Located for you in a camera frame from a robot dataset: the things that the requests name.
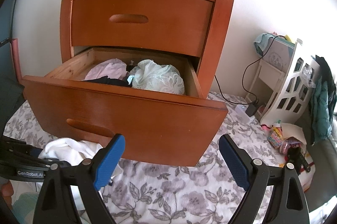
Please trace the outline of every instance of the plastic bag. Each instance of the plastic bag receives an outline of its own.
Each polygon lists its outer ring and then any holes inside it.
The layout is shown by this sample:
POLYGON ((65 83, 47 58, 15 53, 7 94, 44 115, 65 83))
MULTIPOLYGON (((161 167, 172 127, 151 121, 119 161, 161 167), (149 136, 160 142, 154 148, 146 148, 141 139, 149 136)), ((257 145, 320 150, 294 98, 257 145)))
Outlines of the plastic bag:
POLYGON ((316 84, 312 81, 312 68, 309 66, 304 66, 302 71, 303 78, 305 82, 308 84, 311 88, 316 88, 316 84))
POLYGON ((158 65, 153 60, 142 60, 131 70, 130 76, 133 75, 133 88, 178 95, 185 93, 184 81, 172 65, 158 65))

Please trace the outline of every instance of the white wall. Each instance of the white wall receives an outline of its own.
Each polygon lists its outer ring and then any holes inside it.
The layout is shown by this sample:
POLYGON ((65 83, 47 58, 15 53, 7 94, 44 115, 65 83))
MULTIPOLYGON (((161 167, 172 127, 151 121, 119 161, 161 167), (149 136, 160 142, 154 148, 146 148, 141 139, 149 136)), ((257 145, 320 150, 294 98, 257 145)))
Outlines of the white wall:
MULTIPOLYGON (((43 76, 61 64, 59 15, 61 0, 18 0, 14 35, 19 38, 23 75, 43 76)), ((301 38, 314 53, 336 66, 337 0, 235 0, 230 26, 216 72, 224 93, 245 95, 241 77, 257 59, 252 42, 262 32, 301 38)), ((256 66, 245 78, 248 87, 256 66)), ((212 90, 217 91, 213 83, 212 90)))

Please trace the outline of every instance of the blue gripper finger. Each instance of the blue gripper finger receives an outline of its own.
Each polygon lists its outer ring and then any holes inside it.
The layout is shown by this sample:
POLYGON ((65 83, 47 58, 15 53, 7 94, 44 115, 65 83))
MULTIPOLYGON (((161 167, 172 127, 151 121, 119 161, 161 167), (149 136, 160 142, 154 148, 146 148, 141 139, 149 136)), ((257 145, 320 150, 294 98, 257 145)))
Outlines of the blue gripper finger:
POLYGON ((99 190, 101 187, 108 184, 124 150, 125 138, 120 134, 116 134, 109 144, 105 148, 99 150, 94 156, 92 159, 92 175, 96 190, 99 190))
POLYGON ((240 149, 229 135, 222 135, 219 139, 219 151, 225 160, 235 183, 245 191, 249 189, 249 172, 241 161, 238 153, 240 149))

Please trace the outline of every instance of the teal jacket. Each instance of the teal jacket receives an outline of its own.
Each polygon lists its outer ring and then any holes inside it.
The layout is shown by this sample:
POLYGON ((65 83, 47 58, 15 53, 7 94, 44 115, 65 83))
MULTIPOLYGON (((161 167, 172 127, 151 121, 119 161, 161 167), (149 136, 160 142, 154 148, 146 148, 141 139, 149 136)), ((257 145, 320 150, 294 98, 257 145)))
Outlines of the teal jacket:
POLYGON ((332 127, 328 110, 328 83, 320 77, 311 97, 312 130, 315 142, 327 139, 332 127))

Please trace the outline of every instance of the clothing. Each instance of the clothing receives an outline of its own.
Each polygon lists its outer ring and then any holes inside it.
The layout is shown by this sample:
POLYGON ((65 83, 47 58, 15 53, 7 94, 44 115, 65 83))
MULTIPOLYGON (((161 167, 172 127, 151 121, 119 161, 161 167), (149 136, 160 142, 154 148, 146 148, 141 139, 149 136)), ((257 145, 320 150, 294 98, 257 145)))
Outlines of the clothing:
MULTIPOLYGON (((259 35, 253 42, 256 52, 263 56, 263 51, 267 48, 268 42, 270 38, 275 38, 277 35, 270 34, 270 33, 263 33, 259 35)), ((281 42, 282 44, 286 44, 289 47, 289 57, 293 54, 294 44, 292 42, 287 41, 282 37, 275 38, 275 41, 281 42)))
POLYGON ((142 60, 130 72, 132 87, 136 89, 183 95, 184 81, 172 65, 158 65, 153 60, 142 60))
MULTIPOLYGON (((39 193, 28 192, 20 195, 19 199, 13 204, 12 213, 21 224, 32 224, 34 211, 37 204, 39 193)), ((80 216, 82 224, 89 224, 87 215, 80 216)))
MULTIPOLYGON (((71 138, 59 138, 49 142, 43 151, 40 153, 39 158, 58 158, 65 160, 72 166, 76 166, 85 158, 93 158, 95 154, 103 147, 99 143, 92 143, 90 141, 76 141, 71 138)), ((121 168, 117 165, 112 177, 121 174, 121 168)), ((38 191, 42 187, 41 182, 37 182, 36 186, 38 191)), ((80 191, 77 186, 71 186, 72 195, 74 197, 77 210, 84 210, 84 205, 80 197, 80 191)))
POLYGON ((126 64, 117 58, 109 59, 92 68, 84 80, 98 79, 103 76, 122 80, 126 76, 126 64))
POLYGON ((122 87, 132 87, 132 84, 129 84, 127 81, 120 80, 120 79, 110 79, 108 78, 108 76, 103 76, 99 79, 90 79, 90 80, 84 80, 84 81, 107 84, 107 85, 122 86, 122 87))
POLYGON ((311 144, 325 140, 331 135, 333 111, 336 106, 336 85, 331 70, 323 57, 316 56, 321 76, 316 82, 310 101, 311 144))
POLYGON ((126 66, 126 71, 127 71, 127 72, 131 72, 131 70, 132 70, 133 68, 135 68, 134 65, 127 65, 127 66, 126 66))

